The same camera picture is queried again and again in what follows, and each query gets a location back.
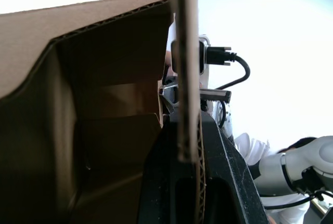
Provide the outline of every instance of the white robotic arm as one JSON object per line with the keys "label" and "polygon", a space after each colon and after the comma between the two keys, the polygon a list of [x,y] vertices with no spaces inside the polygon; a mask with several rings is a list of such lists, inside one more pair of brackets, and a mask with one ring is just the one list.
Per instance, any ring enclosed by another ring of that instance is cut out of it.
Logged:
{"label": "white robotic arm", "polygon": [[261,196],[333,191],[333,136],[265,157],[249,169]]}

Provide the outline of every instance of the person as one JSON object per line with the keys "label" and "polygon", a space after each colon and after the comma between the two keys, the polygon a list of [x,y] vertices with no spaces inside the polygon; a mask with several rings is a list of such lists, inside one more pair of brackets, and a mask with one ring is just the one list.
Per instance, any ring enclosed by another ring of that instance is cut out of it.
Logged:
{"label": "person", "polygon": [[[308,143],[312,142],[316,138],[307,137],[302,138],[291,146],[278,151],[278,153],[288,152],[292,149],[300,148]],[[261,158],[276,154],[270,148],[270,144],[267,141],[259,141],[257,139],[251,138],[248,133],[243,133],[239,137],[235,138],[235,147],[239,153],[244,158],[245,162],[248,165],[256,164]],[[276,206],[282,204],[288,204],[297,202],[304,199],[306,196],[302,194],[290,194],[284,196],[275,196],[275,197],[261,197],[262,203],[264,206]],[[276,210],[267,210],[266,213],[270,218],[271,223],[276,222],[281,224],[302,224],[304,220],[304,215],[308,211],[310,203],[306,202],[299,206],[285,208],[285,209],[276,209]]]}

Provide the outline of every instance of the brown cardboard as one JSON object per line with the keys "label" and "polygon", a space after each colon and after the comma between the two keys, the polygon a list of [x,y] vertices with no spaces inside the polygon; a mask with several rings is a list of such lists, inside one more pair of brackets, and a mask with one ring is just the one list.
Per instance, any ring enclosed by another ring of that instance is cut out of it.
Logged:
{"label": "brown cardboard", "polygon": [[135,222],[171,23],[170,0],[0,15],[1,221]]}

